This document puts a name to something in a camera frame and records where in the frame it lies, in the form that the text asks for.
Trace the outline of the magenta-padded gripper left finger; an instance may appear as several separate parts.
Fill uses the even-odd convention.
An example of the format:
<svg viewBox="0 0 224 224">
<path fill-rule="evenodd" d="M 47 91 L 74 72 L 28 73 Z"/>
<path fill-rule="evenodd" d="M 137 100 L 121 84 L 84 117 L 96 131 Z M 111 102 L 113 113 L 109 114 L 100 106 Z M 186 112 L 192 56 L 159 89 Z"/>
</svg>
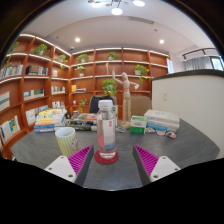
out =
<svg viewBox="0 0 224 224">
<path fill-rule="evenodd" d="M 45 168 L 45 171 L 82 186 L 93 155 L 94 146 L 90 145 L 68 157 L 59 156 Z"/>
</svg>

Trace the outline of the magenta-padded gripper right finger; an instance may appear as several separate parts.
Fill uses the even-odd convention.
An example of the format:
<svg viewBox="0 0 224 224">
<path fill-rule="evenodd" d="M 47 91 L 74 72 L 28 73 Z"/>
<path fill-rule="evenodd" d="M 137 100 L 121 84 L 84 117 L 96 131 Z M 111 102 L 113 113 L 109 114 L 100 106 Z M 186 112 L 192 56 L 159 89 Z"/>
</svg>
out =
<svg viewBox="0 0 224 224">
<path fill-rule="evenodd" d="M 133 157 L 143 186 L 180 170 L 167 156 L 158 157 L 137 145 L 133 146 Z"/>
</svg>

